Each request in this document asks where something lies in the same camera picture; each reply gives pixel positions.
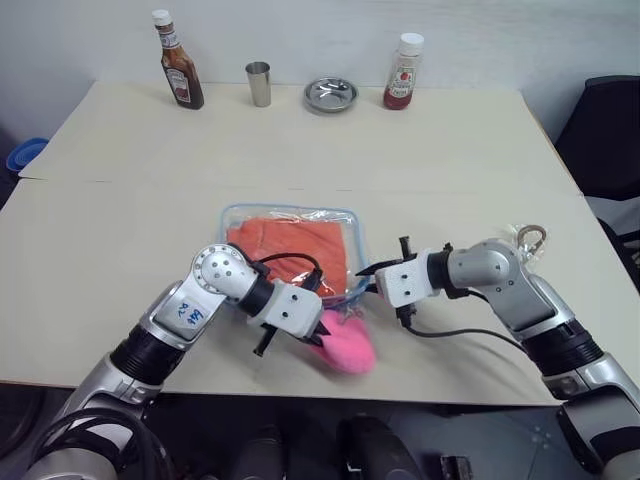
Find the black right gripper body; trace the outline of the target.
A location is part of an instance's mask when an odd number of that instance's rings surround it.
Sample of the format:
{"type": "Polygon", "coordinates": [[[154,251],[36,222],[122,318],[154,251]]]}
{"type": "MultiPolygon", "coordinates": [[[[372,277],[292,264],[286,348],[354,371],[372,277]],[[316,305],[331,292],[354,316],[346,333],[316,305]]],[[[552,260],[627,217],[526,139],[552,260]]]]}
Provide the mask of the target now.
{"type": "Polygon", "coordinates": [[[411,252],[409,237],[399,238],[403,263],[399,279],[402,281],[402,304],[396,308],[396,315],[403,328],[412,327],[412,317],[417,313],[415,299],[419,294],[419,262],[411,252]]]}

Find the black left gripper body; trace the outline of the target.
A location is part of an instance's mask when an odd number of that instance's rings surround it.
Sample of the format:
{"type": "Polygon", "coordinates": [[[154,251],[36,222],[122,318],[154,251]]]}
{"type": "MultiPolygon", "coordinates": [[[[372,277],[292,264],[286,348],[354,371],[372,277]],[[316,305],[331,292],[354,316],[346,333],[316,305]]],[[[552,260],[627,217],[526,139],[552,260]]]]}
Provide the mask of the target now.
{"type": "Polygon", "coordinates": [[[272,325],[263,323],[261,328],[264,330],[263,335],[253,350],[253,353],[258,357],[262,357],[264,355],[264,352],[267,350],[276,334],[276,328],[272,325]]]}

